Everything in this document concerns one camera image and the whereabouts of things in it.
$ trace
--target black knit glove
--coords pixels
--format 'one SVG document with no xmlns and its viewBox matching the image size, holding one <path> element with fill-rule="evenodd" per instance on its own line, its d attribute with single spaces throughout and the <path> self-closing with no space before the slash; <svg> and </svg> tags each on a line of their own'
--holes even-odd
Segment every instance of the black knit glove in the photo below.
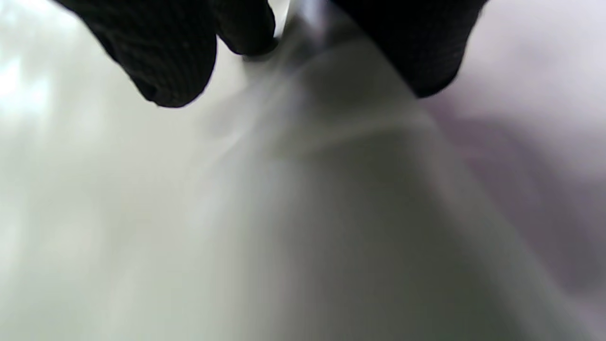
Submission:
<svg viewBox="0 0 606 341">
<path fill-rule="evenodd" d="M 455 78 L 488 0 L 332 0 L 375 41 L 420 97 Z"/>
<path fill-rule="evenodd" d="M 235 53 L 271 49 L 275 19 L 267 0 L 57 0 L 90 28 L 141 94 L 182 107 L 206 87 L 216 35 Z"/>
<path fill-rule="evenodd" d="M 238 54 L 273 48 L 267 0 L 57 0 L 74 11 L 149 101 L 181 107 L 206 87 L 218 34 Z M 418 96 L 456 76 L 487 0 L 333 0 Z"/>
</svg>

